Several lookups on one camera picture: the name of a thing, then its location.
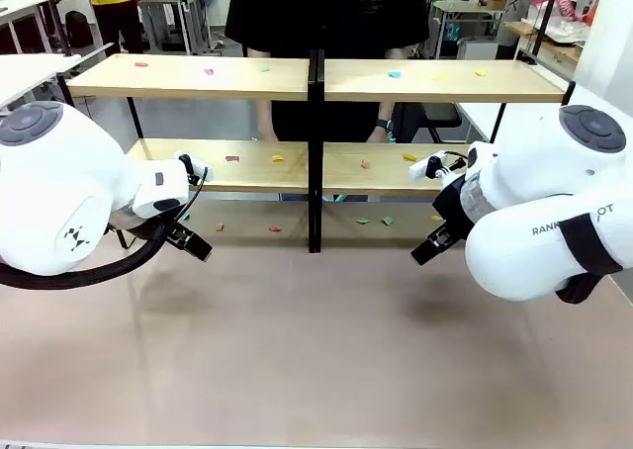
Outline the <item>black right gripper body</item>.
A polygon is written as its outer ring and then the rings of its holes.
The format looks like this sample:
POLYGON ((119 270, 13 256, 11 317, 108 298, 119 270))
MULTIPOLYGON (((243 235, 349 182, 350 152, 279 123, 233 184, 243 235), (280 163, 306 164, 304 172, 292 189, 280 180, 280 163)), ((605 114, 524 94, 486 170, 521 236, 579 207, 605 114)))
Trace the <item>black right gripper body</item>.
POLYGON ((440 245, 453 245, 460 240, 466 240, 474 227, 461 204, 462 187, 463 183, 451 183, 432 203, 435 211, 444 219, 444 224, 435 232, 440 245))

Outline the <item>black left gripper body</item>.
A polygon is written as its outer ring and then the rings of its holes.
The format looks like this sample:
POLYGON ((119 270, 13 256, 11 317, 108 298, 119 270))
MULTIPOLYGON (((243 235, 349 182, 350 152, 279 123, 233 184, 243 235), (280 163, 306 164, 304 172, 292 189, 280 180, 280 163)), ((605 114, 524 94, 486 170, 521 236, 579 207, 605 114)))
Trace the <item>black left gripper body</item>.
POLYGON ((166 241, 174 247, 189 247, 194 235, 193 231, 180 222, 174 222, 167 234, 166 241))

